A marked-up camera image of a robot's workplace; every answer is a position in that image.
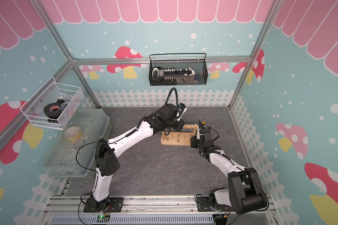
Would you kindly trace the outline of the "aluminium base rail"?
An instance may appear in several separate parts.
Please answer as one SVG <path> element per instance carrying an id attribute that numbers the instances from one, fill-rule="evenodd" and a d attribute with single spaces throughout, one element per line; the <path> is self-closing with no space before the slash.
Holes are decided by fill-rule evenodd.
<path id="1" fill-rule="evenodd" d="M 272 203 L 263 212 L 238 216 L 229 208 L 214 211 L 197 204 L 200 197 L 123 196 L 106 214 L 108 223 L 97 223 L 102 212 L 83 212 L 84 198 L 53 197 L 39 220 L 40 225 L 280 225 Z"/>

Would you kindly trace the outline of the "black tape roll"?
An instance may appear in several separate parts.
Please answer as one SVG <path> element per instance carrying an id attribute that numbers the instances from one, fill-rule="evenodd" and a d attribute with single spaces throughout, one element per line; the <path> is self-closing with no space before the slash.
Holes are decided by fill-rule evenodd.
<path id="1" fill-rule="evenodd" d="M 61 103 L 51 103 L 44 108 L 44 114 L 53 120 L 59 118 L 62 113 Z"/>

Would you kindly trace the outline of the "clear plastic storage box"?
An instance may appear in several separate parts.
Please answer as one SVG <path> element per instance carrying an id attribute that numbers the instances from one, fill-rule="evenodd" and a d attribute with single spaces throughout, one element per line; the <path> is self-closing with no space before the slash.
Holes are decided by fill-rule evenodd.
<path id="1" fill-rule="evenodd" d="M 74 143 L 64 138 L 69 127 L 80 127 L 84 137 Z M 110 118 L 102 109 L 78 109 L 48 150 L 40 167 L 51 177 L 94 179 L 96 142 L 108 140 Z"/>

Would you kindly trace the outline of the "wooden jewelry display stand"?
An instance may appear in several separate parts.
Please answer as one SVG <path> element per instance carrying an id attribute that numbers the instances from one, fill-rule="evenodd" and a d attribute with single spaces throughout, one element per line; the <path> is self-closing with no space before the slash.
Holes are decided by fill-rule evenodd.
<path id="1" fill-rule="evenodd" d="M 196 136 L 197 124 L 186 124 L 180 131 L 171 129 L 168 135 L 162 132 L 161 144 L 171 146 L 190 146 L 191 138 Z"/>

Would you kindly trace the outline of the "socket set in holder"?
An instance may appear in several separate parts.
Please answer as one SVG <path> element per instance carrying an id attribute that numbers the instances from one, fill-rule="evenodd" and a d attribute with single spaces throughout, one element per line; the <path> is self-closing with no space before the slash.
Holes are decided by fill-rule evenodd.
<path id="1" fill-rule="evenodd" d="M 194 81 L 196 73 L 191 67 L 186 69 L 153 68 L 150 78 L 156 83 L 190 83 Z"/>

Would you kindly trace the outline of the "black mesh wall basket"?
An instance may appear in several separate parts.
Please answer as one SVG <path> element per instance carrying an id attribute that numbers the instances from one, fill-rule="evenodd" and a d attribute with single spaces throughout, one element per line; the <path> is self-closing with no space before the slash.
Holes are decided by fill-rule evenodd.
<path id="1" fill-rule="evenodd" d="M 206 56 L 205 53 L 150 54 L 150 85 L 206 85 Z"/>

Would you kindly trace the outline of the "green lit circuit board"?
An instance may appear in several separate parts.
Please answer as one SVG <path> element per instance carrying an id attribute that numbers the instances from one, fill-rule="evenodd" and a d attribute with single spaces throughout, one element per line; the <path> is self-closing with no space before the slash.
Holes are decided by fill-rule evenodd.
<path id="1" fill-rule="evenodd" d="M 110 216 L 109 215 L 98 215 L 97 216 L 97 223 L 108 223 L 110 220 Z"/>

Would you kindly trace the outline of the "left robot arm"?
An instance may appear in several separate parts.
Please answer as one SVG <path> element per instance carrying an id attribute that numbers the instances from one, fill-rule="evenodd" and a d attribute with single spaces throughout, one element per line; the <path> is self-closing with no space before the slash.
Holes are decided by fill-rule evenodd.
<path id="1" fill-rule="evenodd" d="M 182 116 L 186 110 L 186 105 L 178 102 L 178 93 L 173 87 L 164 105 L 150 115 L 142 117 L 137 126 L 115 138 L 109 140 L 102 138 L 96 141 L 95 184 L 88 199 L 83 203 L 83 212 L 102 212 L 103 214 L 109 212 L 112 207 L 109 188 L 113 174 L 120 168 L 117 158 L 138 142 L 157 133 L 164 132 L 168 135 L 173 130 L 181 131 L 185 124 Z"/>

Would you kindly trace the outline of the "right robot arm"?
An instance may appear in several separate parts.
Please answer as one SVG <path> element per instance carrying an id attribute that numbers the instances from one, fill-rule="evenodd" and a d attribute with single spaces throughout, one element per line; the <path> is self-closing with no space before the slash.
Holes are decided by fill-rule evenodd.
<path id="1" fill-rule="evenodd" d="M 212 128 L 199 122 L 197 136 L 191 138 L 191 147 L 197 148 L 199 155 L 216 166 L 228 180 L 227 188 L 211 190 L 208 199 L 214 211 L 229 208 L 238 215 L 252 211 L 265 211 L 269 208 L 269 199 L 265 194 L 257 171 L 236 163 L 212 137 Z"/>

